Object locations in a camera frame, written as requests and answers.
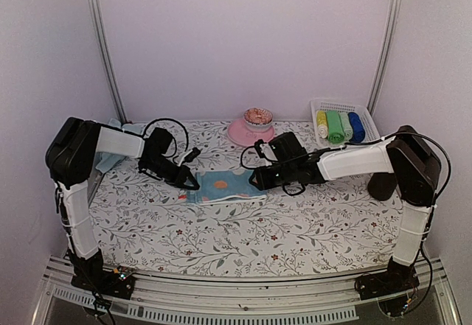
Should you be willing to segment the blue orange dotted towel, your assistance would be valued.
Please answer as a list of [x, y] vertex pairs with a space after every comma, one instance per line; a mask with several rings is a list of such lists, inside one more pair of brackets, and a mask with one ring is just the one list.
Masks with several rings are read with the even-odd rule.
[[178, 201], [199, 206], [264, 201], [267, 194], [249, 183], [250, 176], [249, 170], [198, 172], [199, 190], [186, 191]]

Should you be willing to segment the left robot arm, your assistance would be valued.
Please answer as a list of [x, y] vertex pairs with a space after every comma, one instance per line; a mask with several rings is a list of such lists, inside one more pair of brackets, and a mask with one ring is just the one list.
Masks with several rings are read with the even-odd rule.
[[166, 155], [173, 135], [157, 127], [134, 133], [95, 121], [69, 117], [46, 152], [46, 166], [55, 183], [57, 211], [69, 240], [69, 258], [77, 276], [94, 291], [110, 283], [103, 255], [94, 238], [89, 214], [88, 180], [97, 153], [135, 158], [138, 171], [179, 189], [197, 190], [187, 166], [201, 151], [187, 148], [178, 162]]

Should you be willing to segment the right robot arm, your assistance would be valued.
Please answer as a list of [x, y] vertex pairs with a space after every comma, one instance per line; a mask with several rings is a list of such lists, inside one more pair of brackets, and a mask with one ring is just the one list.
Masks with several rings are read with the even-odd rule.
[[308, 152], [295, 133], [285, 132], [268, 142], [273, 154], [269, 164], [254, 168], [249, 183], [260, 191], [324, 184], [338, 178], [369, 174], [375, 184], [391, 175], [388, 188], [399, 190], [403, 216], [392, 255], [393, 266], [381, 277], [381, 286], [396, 293], [410, 279], [413, 266], [428, 233], [428, 223], [442, 189], [438, 187], [442, 164], [431, 149], [433, 140], [404, 125], [376, 141]]

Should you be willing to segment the yellow rolled towel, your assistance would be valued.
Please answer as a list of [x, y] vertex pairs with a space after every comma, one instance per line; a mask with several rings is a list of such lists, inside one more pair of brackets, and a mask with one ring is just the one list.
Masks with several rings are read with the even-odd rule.
[[328, 137], [328, 124], [327, 116], [324, 111], [316, 112], [316, 126], [318, 129], [319, 136], [322, 139], [326, 139]]

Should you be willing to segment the patterned bowl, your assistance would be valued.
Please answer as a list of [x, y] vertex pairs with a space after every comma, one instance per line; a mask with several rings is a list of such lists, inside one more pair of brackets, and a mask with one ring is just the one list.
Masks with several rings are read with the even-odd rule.
[[273, 113], [265, 108], [249, 108], [243, 114], [244, 125], [254, 132], [266, 132], [273, 118]]

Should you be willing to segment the pink plate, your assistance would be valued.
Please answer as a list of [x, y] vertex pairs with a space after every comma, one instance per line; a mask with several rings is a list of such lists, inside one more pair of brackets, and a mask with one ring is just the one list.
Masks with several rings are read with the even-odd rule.
[[275, 136], [275, 129], [271, 126], [265, 132], [253, 131], [246, 126], [244, 119], [237, 119], [229, 125], [227, 136], [231, 142], [242, 147], [249, 147], [260, 139], [263, 141], [272, 140]]

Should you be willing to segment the blue rolled towel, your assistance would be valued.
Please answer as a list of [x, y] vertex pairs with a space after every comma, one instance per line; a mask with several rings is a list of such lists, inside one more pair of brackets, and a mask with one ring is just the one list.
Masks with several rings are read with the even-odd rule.
[[353, 130], [350, 141], [353, 143], [362, 143], [362, 141], [365, 139], [366, 133], [360, 116], [355, 112], [349, 112], [348, 119]]

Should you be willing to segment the white plastic basket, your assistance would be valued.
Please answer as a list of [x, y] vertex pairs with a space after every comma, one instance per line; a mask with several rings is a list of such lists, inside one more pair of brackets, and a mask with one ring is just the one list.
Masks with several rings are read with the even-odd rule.
[[310, 101], [310, 109], [313, 119], [313, 127], [315, 132], [315, 139], [318, 147], [320, 148], [333, 148], [336, 147], [335, 144], [331, 144], [328, 139], [324, 139], [319, 135], [319, 128], [316, 121], [316, 115], [318, 111], [338, 111], [338, 112], [355, 112], [358, 114], [361, 124], [363, 125], [364, 131], [366, 133], [364, 142], [375, 141], [381, 136], [378, 132], [378, 129], [375, 126], [373, 118], [371, 117], [367, 108], [362, 105], [354, 105], [350, 103], [341, 102], [337, 99], [325, 99], [317, 98]]

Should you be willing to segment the dark brown cup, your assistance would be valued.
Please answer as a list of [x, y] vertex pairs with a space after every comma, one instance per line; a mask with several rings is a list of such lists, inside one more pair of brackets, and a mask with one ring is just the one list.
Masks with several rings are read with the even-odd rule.
[[391, 198], [397, 189], [397, 185], [394, 173], [376, 172], [371, 176], [367, 184], [367, 191], [372, 198], [386, 201]]

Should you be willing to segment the light blue towel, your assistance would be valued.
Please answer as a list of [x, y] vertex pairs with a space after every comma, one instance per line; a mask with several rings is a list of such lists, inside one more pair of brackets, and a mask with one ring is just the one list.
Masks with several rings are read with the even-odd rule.
[[[138, 135], [142, 135], [144, 131], [144, 127], [142, 125], [132, 123], [122, 124], [117, 119], [110, 119], [108, 121], [108, 125], [115, 128], [119, 128], [124, 131], [136, 133]], [[102, 174], [105, 174], [124, 159], [124, 155], [100, 153], [95, 169], [101, 172]]]

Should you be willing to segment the aluminium front rail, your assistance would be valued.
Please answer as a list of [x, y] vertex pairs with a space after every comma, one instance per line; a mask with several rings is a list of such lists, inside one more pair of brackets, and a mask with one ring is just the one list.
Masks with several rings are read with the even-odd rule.
[[362, 299], [358, 273], [282, 278], [217, 278], [135, 274], [131, 297], [93, 295], [72, 286], [69, 260], [51, 257], [40, 281], [32, 324], [460, 324], [461, 315], [439, 259], [419, 260], [420, 280], [404, 315], [391, 311], [402, 293]]

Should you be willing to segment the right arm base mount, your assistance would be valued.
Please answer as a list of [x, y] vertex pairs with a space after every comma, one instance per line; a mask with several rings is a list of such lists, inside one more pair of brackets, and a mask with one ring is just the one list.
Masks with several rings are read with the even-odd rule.
[[420, 285], [414, 266], [392, 264], [380, 273], [364, 274], [355, 279], [354, 288], [361, 300], [413, 290]]

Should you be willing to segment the right aluminium post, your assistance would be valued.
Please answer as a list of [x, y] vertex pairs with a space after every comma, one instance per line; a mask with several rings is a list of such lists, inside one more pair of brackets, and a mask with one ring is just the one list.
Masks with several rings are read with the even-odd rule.
[[375, 70], [375, 75], [372, 82], [372, 88], [367, 101], [367, 110], [371, 115], [374, 114], [381, 95], [389, 56], [392, 49], [392, 44], [395, 38], [395, 30], [398, 23], [398, 17], [401, 9], [402, 0], [390, 0], [389, 9], [386, 17], [386, 27], [381, 45], [381, 51], [378, 58], [378, 65]]

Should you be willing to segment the aluminium post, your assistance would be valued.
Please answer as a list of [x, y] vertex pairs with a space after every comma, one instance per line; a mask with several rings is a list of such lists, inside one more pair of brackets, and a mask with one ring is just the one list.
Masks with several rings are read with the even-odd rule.
[[390, 0], [389, 9], [386, 17], [386, 27], [381, 45], [381, 51], [378, 58], [378, 65], [375, 70], [375, 75], [372, 82], [372, 88], [367, 101], [367, 110], [371, 115], [374, 114], [381, 95], [389, 56], [392, 49], [392, 44], [395, 38], [395, 30], [398, 23], [398, 17], [401, 9], [402, 0]]
[[126, 123], [128, 118], [125, 113], [125, 107], [123, 105], [122, 98], [120, 96], [118, 82], [116, 79], [111, 54], [108, 48], [100, 0], [88, 0], [88, 5], [112, 104], [114, 106], [118, 120], [121, 121], [121, 123]]

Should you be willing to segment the left aluminium post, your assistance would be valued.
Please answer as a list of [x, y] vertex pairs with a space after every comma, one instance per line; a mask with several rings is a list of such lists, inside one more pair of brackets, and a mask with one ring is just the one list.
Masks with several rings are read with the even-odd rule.
[[118, 120], [121, 121], [121, 123], [126, 123], [128, 118], [125, 113], [125, 107], [123, 105], [122, 98], [120, 96], [118, 82], [116, 79], [111, 54], [108, 48], [100, 0], [88, 0], [88, 5], [112, 104], [114, 106]]

